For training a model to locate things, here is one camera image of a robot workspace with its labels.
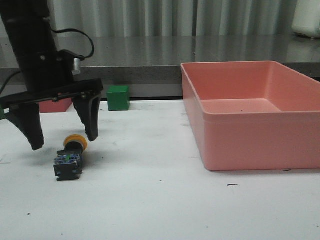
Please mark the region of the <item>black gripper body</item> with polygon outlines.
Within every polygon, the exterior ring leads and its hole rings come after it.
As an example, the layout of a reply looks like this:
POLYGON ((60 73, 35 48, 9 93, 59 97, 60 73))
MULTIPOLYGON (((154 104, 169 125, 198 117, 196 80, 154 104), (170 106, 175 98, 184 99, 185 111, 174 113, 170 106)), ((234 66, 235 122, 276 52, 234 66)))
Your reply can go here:
POLYGON ((33 104, 48 100, 98 96, 103 90, 101 79, 76 81, 75 63, 86 58, 68 50, 41 52, 20 57, 18 63, 25 81, 25 92, 0 98, 6 109, 19 104, 33 104))

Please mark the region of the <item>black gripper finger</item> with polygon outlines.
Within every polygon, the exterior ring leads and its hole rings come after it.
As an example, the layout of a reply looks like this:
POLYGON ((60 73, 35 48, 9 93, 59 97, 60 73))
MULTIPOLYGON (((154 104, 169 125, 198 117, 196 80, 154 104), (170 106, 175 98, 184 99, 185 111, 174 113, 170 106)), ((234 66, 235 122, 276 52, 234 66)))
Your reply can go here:
POLYGON ((37 103, 12 105, 5 118, 24 134, 33 151, 43 147, 45 139, 37 103))
POLYGON ((85 93, 72 98, 73 106, 85 127, 85 133, 90 142, 99 136, 98 118, 101 101, 101 93, 85 93))

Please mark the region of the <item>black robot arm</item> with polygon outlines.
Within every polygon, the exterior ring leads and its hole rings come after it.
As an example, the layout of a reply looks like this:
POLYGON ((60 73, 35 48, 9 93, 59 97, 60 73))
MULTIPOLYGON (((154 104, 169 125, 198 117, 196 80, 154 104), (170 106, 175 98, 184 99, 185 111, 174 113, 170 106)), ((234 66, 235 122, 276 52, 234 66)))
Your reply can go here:
POLYGON ((87 138, 98 135, 103 84, 99 78, 77 81, 73 69, 82 55, 57 50, 45 0, 3 0, 0 15, 23 76, 26 91, 3 96, 5 118, 27 138, 33 150, 43 147, 40 102, 71 99, 87 138))

